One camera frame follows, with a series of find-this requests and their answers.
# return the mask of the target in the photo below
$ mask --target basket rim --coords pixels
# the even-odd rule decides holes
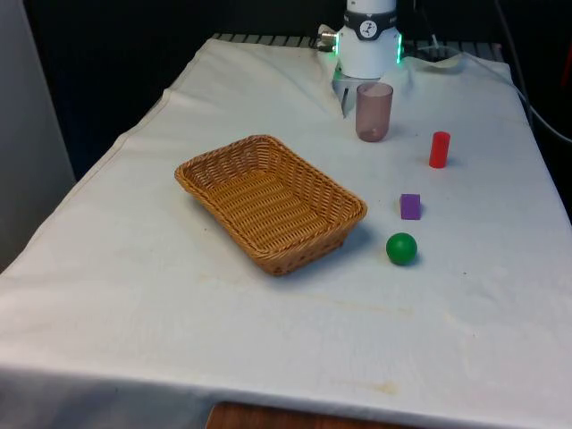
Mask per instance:
[[[234,222],[226,217],[225,212],[219,207],[218,204],[216,204],[210,198],[210,195],[204,192],[198,186],[196,186],[192,181],[190,181],[185,176],[184,172],[189,167],[192,167],[195,164],[203,162],[205,159],[216,157],[220,154],[232,150],[235,147],[245,146],[247,144],[258,143],[261,141],[271,143],[273,146],[275,146],[275,148],[281,150],[282,152],[288,154],[289,156],[292,156],[297,163],[302,164],[305,168],[311,170],[312,173],[314,173],[318,177],[322,178],[325,181],[329,181],[335,188],[341,191],[341,193],[344,194],[347,199],[351,200],[355,204],[355,210],[347,218],[344,218],[343,220],[338,221],[336,223],[332,223],[328,227],[315,231],[314,233],[306,237],[302,237],[301,239],[291,241],[286,245],[280,246],[278,248],[260,248],[251,238],[243,234],[234,225]],[[331,177],[318,170],[311,163],[309,163],[304,158],[302,158],[294,151],[292,151],[289,147],[284,145],[276,137],[267,134],[252,135],[244,139],[235,141],[229,145],[225,145],[223,147],[219,147],[217,149],[205,152],[204,154],[195,156],[191,158],[189,161],[179,165],[175,170],[174,175],[177,182],[179,182],[180,185],[188,193],[193,195],[193,197],[195,197],[201,205],[203,205],[220,223],[222,223],[224,228],[227,230],[228,233],[230,233],[230,235],[233,238],[239,239],[242,243],[248,245],[248,249],[245,248],[245,250],[247,250],[247,252],[251,254],[251,256],[253,257],[269,257],[269,256],[280,255],[294,248],[305,246],[310,242],[319,240],[325,234],[331,235],[335,232],[342,231],[354,225],[355,223],[362,220],[367,214],[367,205],[363,200],[358,198],[354,193],[350,192],[346,188],[342,187],[338,182],[334,181]]]

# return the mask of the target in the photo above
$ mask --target wicker basket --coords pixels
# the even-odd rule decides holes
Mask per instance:
[[[175,178],[273,275],[341,246],[367,212],[363,201],[270,136],[197,156]]]

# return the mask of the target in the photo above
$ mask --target purple cube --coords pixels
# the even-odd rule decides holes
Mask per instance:
[[[419,194],[401,194],[401,219],[418,221],[421,219],[421,196]]]

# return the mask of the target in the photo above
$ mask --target wooden floor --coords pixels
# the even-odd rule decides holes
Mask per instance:
[[[278,408],[224,403],[212,409],[206,429],[406,429],[406,427]]]

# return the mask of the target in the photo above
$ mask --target white table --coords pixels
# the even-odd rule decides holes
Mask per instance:
[[[406,62],[360,142],[309,49],[210,41],[0,276],[0,427],[200,427],[219,400],[435,427],[572,425],[572,233],[514,90]],[[504,64],[491,63],[508,75]],[[426,165],[431,136],[450,165]],[[369,206],[341,250],[264,274],[174,180],[253,133]],[[400,220],[420,193],[420,222]],[[420,259],[392,265],[407,231]]]

